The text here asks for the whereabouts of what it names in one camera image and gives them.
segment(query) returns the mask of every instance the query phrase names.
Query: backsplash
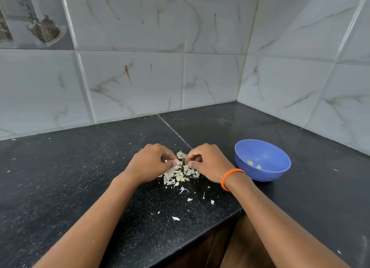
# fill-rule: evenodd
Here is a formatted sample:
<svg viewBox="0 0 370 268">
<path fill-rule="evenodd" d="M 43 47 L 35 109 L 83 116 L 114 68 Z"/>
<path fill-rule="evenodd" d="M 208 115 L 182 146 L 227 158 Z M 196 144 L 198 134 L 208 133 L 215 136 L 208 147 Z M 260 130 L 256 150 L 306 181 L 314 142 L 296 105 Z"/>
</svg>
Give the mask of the backsplash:
<svg viewBox="0 0 370 268">
<path fill-rule="evenodd" d="M 370 155 L 370 0 L 259 0 L 238 101 Z"/>
<path fill-rule="evenodd" d="M 257 0 L 0 0 L 0 139 L 236 100 Z"/>
</svg>

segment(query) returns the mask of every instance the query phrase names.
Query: person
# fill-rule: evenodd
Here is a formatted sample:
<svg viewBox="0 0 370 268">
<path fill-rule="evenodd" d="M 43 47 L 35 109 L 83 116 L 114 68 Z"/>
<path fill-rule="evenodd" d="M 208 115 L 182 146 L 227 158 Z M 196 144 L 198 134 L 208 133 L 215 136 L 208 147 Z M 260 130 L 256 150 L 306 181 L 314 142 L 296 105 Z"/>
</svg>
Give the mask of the person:
<svg viewBox="0 0 370 268">
<path fill-rule="evenodd" d="M 99 267 L 118 219 L 135 189 L 172 168 L 175 159 L 176 155 L 165 146 L 146 145 L 34 268 Z M 226 172 L 235 168 L 214 144 L 192 149 L 185 162 L 218 183 Z M 224 186 L 242 205 L 277 268 L 349 267 L 269 200 L 244 173 L 231 173 Z"/>
</svg>

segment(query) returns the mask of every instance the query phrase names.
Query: countertop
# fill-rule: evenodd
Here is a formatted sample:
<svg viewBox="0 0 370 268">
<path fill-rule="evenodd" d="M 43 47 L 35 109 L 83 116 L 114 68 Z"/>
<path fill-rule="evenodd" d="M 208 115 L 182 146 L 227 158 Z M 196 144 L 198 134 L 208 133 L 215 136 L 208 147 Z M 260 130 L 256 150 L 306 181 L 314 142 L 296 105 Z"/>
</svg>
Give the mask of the countertop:
<svg viewBox="0 0 370 268">
<path fill-rule="evenodd" d="M 369 156 L 237 102 L 161 117 L 0 141 L 0 266 L 31 267 L 146 144 L 186 153 L 215 143 L 234 161 L 241 139 L 268 141 L 291 158 L 283 177 L 256 183 L 272 201 L 350 266 L 370 266 Z M 205 177 L 183 186 L 189 192 L 166 189 L 162 178 L 141 185 L 101 267 L 158 266 L 242 213 L 229 192 Z"/>
</svg>

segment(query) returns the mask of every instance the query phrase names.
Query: bracelet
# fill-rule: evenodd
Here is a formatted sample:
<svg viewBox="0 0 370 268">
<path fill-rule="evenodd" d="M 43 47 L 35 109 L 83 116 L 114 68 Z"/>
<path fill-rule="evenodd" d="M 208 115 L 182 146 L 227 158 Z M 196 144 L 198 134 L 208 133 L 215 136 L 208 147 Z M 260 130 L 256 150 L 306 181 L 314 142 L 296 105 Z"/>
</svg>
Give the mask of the bracelet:
<svg viewBox="0 0 370 268">
<path fill-rule="evenodd" d="M 226 177 L 228 177 L 229 174 L 232 174 L 233 172 L 236 172 L 236 171 L 239 171 L 239 172 L 243 172 L 245 173 L 245 171 L 241 170 L 241 169 L 231 169 L 229 171 L 227 171 L 224 176 L 222 177 L 221 179 L 221 187 L 226 190 L 226 191 L 230 191 L 226 186 L 225 186 L 225 179 Z"/>
</svg>

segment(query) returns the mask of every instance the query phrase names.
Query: blue bowl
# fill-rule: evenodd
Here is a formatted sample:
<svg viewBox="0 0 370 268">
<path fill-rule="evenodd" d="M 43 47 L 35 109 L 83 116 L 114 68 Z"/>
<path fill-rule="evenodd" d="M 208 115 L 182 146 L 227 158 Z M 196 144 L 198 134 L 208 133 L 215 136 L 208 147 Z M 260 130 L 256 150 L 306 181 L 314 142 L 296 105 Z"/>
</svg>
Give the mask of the blue bowl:
<svg viewBox="0 0 370 268">
<path fill-rule="evenodd" d="M 289 156 L 271 143 L 244 139 L 235 145 L 235 161 L 240 169 L 257 181 L 272 181 L 281 177 L 289 170 Z"/>
</svg>

